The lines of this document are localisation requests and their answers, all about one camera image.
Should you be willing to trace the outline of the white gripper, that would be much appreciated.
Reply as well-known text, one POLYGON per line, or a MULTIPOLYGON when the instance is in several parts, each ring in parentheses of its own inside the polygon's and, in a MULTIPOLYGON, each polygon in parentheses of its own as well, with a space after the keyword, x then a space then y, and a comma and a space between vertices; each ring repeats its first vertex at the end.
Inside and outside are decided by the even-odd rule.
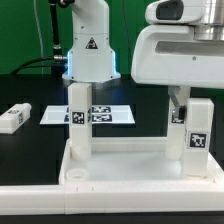
POLYGON ((136 83, 169 86, 172 114, 184 119, 179 86, 224 89, 224 43, 196 41, 190 26, 150 25, 137 38, 131 76, 136 83))

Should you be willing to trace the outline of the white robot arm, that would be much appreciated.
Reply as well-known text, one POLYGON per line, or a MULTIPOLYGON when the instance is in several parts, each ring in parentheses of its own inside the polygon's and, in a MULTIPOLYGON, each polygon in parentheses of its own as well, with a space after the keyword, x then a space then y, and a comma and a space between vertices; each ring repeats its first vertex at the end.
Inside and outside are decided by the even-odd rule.
MULTIPOLYGON (((73 0, 65 79, 117 79, 105 0, 73 0)), ((145 11, 131 76, 141 84, 224 89, 224 0, 157 0, 145 11)))

